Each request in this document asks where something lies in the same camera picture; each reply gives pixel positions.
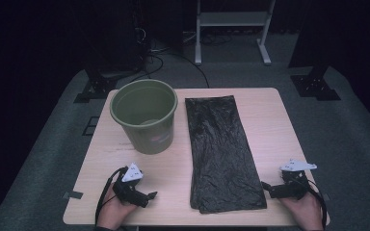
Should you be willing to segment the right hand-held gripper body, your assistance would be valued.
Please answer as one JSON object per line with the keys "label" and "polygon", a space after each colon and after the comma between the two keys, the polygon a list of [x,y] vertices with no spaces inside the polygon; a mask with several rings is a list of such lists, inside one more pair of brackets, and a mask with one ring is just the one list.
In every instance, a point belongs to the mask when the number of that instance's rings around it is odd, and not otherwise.
{"label": "right hand-held gripper body", "polygon": [[283,183],[281,185],[269,187],[270,197],[303,198],[304,195],[311,190],[305,172],[316,168],[317,166],[315,164],[309,164],[295,159],[289,160],[286,164],[280,167]]}

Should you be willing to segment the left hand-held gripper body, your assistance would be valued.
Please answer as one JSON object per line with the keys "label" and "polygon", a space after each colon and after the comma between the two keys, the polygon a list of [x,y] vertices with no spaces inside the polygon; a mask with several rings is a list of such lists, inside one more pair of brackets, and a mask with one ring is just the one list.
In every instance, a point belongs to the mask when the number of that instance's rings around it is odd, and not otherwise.
{"label": "left hand-held gripper body", "polygon": [[113,186],[113,191],[117,198],[122,202],[145,208],[148,204],[149,196],[135,189],[142,179],[143,174],[135,163],[123,167],[119,171],[119,176]]}

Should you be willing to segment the black garbage bag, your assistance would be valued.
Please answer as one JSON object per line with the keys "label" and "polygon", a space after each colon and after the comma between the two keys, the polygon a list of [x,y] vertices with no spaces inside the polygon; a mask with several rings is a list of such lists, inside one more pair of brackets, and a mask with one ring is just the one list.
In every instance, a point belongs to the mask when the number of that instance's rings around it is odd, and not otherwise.
{"label": "black garbage bag", "polygon": [[202,214],[267,207],[235,98],[185,100],[192,149],[190,204]]}

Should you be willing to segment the green plastic bucket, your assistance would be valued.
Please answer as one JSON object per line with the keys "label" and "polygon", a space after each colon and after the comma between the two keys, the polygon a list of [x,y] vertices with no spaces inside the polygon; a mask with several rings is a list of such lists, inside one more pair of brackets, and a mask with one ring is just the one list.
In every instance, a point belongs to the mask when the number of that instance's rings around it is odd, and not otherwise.
{"label": "green plastic bucket", "polygon": [[110,114],[137,151],[157,154],[172,144],[177,105],[171,86],[146,79],[119,89],[112,96]]}

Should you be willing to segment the person's left hand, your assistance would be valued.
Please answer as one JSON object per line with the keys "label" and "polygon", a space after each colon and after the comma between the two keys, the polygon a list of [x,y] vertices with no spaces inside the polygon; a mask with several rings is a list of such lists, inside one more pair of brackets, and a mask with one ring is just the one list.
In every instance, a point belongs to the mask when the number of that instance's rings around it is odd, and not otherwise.
{"label": "person's left hand", "polygon": [[95,226],[116,231],[120,228],[124,220],[137,209],[136,205],[121,203],[116,197],[112,186],[107,190],[103,202],[104,204]]}

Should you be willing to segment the person's right hand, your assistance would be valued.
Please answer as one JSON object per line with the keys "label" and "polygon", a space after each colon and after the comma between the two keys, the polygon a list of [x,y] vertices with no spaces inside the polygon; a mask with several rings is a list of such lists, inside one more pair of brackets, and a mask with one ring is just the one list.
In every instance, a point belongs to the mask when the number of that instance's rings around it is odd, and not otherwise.
{"label": "person's right hand", "polygon": [[324,231],[321,205],[314,195],[308,192],[301,199],[280,198],[279,201],[303,231]]}

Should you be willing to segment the black stand base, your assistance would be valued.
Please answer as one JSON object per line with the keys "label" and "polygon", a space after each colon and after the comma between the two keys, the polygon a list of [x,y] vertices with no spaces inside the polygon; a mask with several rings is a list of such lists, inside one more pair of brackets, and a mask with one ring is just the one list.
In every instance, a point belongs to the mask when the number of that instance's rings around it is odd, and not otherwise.
{"label": "black stand base", "polygon": [[105,99],[109,92],[116,87],[117,78],[102,74],[97,69],[86,68],[88,82],[83,91],[74,99],[75,103],[89,103],[92,99]]}
{"label": "black stand base", "polygon": [[340,100],[337,92],[324,79],[326,64],[317,64],[306,75],[292,75],[291,80],[300,97],[314,97],[319,101]]}

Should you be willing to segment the white metal stand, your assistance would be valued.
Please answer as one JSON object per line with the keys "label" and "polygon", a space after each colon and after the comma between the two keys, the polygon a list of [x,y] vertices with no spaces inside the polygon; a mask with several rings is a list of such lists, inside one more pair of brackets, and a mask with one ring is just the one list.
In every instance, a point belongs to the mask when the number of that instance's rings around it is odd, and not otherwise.
{"label": "white metal stand", "polygon": [[195,44],[195,64],[201,64],[201,29],[205,27],[261,27],[261,37],[256,40],[257,47],[265,65],[272,63],[265,46],[266,38],[273,17],[276,0],[270,0],[268,10],[265,12],[224,12],[207,13],[201,10],[200,0],[197,0],[196,18],[196,44]]}

